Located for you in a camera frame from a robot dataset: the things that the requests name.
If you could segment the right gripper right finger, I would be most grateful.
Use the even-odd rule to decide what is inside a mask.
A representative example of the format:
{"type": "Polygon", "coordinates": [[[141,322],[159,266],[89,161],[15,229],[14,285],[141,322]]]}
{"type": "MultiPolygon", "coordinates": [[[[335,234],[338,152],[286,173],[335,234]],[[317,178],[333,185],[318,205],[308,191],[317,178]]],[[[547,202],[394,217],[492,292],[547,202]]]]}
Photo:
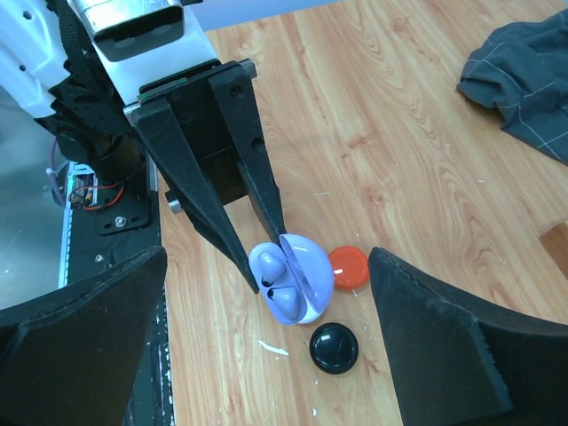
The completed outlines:
{"type": "Polygon", "coordinates": [[[566,325],[490,303],[384,248],[368,267],[404,424],[566,424],[566,325]]]}

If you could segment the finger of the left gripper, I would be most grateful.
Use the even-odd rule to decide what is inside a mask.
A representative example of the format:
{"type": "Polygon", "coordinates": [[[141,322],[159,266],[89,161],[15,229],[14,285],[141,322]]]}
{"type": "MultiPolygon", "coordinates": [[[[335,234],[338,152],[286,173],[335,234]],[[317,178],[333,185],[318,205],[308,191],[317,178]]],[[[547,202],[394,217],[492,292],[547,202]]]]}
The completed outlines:
{"type": "Polygon", "coordinates": [[[221,199],[202,171],[166,99],[138,107],[131,120],[194,229],[231,260],[254,293],[259,292],[221,199]]]}
{"type": "Polygon", "coordinates": [[[286,232],[280,190],[272,172],[252,80],[242,66],[221,66],[207,80],[213,96],[213,125],[233,150],[239,180],[269,239],[286,232]]]}

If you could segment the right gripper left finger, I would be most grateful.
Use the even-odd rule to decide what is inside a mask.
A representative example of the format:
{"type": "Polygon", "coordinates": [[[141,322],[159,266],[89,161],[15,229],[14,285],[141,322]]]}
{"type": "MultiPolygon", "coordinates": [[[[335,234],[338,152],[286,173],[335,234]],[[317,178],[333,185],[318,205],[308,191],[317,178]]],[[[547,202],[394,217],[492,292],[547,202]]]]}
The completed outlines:
{"type": "Polygon", "coordinates": [[[152,246],[1,311],[3,425],[119,425],[159,299],[167,255],[152,246]]]}

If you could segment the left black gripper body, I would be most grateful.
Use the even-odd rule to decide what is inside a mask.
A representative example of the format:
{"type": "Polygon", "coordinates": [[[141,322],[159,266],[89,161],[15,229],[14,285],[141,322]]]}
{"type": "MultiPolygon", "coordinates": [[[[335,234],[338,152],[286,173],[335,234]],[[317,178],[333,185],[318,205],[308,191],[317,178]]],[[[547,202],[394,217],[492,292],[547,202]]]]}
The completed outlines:
{"type": "MultiPolygon", "coordinates": [[[[249,196],[239,180],[236,164],[233,163],[233,150],[221,143],[220,131],[215,129],[212,122],[215,111],[207,80],[214,74],[214,69],[221,66],[242,66],[252,81],[256,77],[255,64],[249,59],[224,64],[211,60],[157,83],[148,84],[139,95],[138,103],[126,115],[133,126],[131,113],[138,107],[159,99],[168,100],[202,171],[210,179],[225,206],[249,196]]],[[[179,199],[170,189],[166,197],[172,210],[184,212],[179,199]]]]}

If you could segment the black earbud case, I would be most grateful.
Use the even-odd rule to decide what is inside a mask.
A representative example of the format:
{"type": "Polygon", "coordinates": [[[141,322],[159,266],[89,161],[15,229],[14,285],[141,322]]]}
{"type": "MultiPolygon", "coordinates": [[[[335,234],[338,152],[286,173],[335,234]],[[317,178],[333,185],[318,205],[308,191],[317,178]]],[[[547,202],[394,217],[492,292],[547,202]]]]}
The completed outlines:
{"type": "Polygon", "coordinates": [[[359,343],[344,324],[327,322],[317,327],[309,342],[314,365],[324,373],[341,375],[351,370],[359,357],[359,343]]]}

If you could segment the orange earbud case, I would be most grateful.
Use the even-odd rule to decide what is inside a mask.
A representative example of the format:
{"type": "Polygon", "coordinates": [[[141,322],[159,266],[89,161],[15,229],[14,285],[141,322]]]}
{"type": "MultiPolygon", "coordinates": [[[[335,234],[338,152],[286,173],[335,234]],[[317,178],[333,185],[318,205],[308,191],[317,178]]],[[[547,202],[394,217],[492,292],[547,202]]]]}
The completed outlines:
{"type": "Polygon", "coordinates": [[[332,265],[336,289],[358,290],[369,281],[367,255],[361,249],[341,246],[332,250],[328,259],[332,265]]]}

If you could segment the purple earbud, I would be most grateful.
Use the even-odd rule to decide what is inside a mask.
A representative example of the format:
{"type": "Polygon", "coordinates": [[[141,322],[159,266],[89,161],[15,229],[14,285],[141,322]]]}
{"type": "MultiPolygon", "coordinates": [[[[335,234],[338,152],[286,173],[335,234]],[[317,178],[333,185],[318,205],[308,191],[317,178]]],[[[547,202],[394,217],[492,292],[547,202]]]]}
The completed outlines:
{"type": "Polygon", "coordinates": [[[277,256],[265,251],[257,257],[257,263],[261,272],[261,283],[264,287],[270,287],[287,270],[285,263],[277,256]]]}
{"type": "Polygon", "coordinates": [[[272,288],[268,296],[287,320],[296,321],[300,311],[299,293],[296,288],[272,288]]]}

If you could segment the purple earbud case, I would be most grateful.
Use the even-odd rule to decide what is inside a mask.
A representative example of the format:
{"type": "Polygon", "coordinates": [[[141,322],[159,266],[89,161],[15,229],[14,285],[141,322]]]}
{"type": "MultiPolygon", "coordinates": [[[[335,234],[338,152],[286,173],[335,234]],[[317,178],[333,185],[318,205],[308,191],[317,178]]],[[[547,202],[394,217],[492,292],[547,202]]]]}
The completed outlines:
{"type": "Polygon", "coordinates": [[[318,320],[329,306],[334,292],[334,273],[326,252],[303,235],[284,233],[276,243],[256,245],[248,256],[248,264],[272,316],[283,325],[305,325],[318,320]],[[262,252],[279,257],[287,267],[270,287],[261,283],[257,257],[262,252]],[[272,288],[294,287],[299,293],[300,311],[296,321],[287,320],[269,298],[272,288]]]}

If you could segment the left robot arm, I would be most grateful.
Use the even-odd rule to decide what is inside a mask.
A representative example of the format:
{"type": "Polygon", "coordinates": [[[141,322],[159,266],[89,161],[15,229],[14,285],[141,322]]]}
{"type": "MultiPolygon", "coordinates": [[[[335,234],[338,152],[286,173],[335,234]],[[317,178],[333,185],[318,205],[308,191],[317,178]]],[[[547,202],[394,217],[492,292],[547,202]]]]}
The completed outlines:
{"type": "Polygon", "coordinates": [[[104,233],[139,228],[138,176],[161,172],[194,229],[251,271],[225,206],[248,197],[271,241],[286,231],[248,59],[222,62],[188,1],[4,1],[1,84],[90,167],[104,233]]]}

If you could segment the wooden compartment tray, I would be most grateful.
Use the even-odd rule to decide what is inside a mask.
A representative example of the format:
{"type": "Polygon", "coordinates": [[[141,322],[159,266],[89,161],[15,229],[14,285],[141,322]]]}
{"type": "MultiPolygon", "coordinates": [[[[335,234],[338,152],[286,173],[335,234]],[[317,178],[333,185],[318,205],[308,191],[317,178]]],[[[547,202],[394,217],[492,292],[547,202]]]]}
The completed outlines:
{"type": "Polygon", "coordinates": [[[558,223],[542,234],[540,243],[563,276],[567,277],[567,222],[558,223]]]}

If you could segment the grey checked cloth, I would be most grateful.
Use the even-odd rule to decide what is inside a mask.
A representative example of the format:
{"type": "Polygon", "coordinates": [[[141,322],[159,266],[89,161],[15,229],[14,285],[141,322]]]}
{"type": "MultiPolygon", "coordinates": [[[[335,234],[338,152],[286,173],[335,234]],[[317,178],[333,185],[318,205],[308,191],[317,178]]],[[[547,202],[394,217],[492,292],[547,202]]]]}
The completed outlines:
{"type": "Polygon", "coordinates": [[[501,129],[567,163],[567,11],[495,29],[474,50],[457,90],[501,114],[501,129]]]}

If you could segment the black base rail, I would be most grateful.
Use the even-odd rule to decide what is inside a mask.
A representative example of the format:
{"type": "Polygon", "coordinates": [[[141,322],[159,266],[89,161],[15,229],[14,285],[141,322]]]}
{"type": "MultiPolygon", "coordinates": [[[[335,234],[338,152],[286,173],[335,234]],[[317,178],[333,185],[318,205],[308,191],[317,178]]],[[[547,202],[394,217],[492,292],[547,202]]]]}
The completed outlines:
{"type": "MultiPolygon", "coordinates": [[[[162,241],[157,168],[150,157],[145,158],[143,166],[127,181],[120,200],[101,212],[87,211],[71,199],[88,195],[92,207],[105,205],[115,198],[121,187],[101,184],[85,164],[70,162],[64,168],[63,194],[67,201],[59,288],[101,273],[162,241]]],[[[160,298],[156,308],[123,423],[175,423],[165,296],[160,298]]]]}

